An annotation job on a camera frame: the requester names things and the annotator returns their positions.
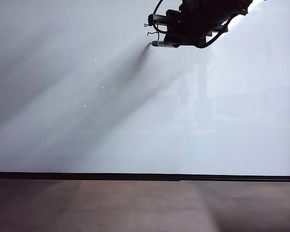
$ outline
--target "gray floor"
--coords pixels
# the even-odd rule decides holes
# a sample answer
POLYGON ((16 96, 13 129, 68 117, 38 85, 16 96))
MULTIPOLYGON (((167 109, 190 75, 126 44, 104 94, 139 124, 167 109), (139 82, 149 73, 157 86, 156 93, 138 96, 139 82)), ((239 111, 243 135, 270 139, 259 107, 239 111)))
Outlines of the gray floor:
POLYGON ((0 180, 0 232, 290 232, 290 183, 0 180))

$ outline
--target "black cable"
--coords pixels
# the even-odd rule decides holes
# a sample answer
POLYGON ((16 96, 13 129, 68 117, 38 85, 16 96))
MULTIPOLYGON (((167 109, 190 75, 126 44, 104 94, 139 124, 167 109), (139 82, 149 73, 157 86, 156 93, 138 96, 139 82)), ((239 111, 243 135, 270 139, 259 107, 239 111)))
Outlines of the black cable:
MULTIPOLYGON (((160 5, 161 5, 162 2, 163 2, 163 0, 160 0, 160 1, 158 2, 157 6, 156 6, 156 8, 155 8, 155 10, 154 10, 154 12, 153 12, 153 15, 156 14, 156 12, 157 12, 157 10, 158 10, 158 8, 160 7, 160 5)), ((155 29, 157 32, 159 32, 159 33, 161 33, 161 34, 166 34, 166 32, 167 32, 167 31, 162 31, 162 30, 160 30, 160 29, 156 26, 155 23, 153 24, 153 27, 154 27, 154 29, 155 29)))
POLYGON ((227 29, 228 25, 231 23, 232 19, 234 19, 234 17, 236 17, 236 15, 232 15, 231 18, 226 22, 226 24, 224 25, 224 27, 221 29, 221 31, 210 41, 208 41, 205 44, 202 45, 196 45, 197 48, 206 48, 209 45, 211 45, 213 42, 215 42, 223 33, 224 31, 227 29))
POLYGON ((158 2, 158 4, 157 4, 157 6, 156 6, 156 8, 155 8, 153 14, 155 14, 155 13, 157 12, 157 10, 158 10, 158 8, 160 7, 160 5, 161 5, 162 2, 163 2, 163 0, 160 0, 160 1, 158 2))

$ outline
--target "whiteboard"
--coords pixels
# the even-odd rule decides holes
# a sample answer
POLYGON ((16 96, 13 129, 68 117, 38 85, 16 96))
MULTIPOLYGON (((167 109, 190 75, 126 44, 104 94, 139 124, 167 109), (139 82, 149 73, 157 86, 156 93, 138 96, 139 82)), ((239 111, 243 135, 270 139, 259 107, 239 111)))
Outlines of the whiteboard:
POLYGON ((0 171, 290 175, 290 0, 206 49, 148 46, 157 2, 0 0, 0 171))

